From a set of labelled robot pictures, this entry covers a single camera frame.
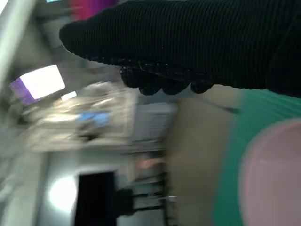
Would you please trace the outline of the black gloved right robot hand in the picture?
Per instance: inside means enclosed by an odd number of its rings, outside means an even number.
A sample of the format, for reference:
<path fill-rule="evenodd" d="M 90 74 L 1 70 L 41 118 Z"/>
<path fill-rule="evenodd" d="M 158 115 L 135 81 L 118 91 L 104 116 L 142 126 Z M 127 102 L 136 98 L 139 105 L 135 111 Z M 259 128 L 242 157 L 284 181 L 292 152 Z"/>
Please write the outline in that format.
<path fill-rule="evenodd" d="M 301 95 L 298 0 L 131 0 L 66 24 L 59 38 L 83 59 L 119 66 L 146 96 L 214 85 Z"/>

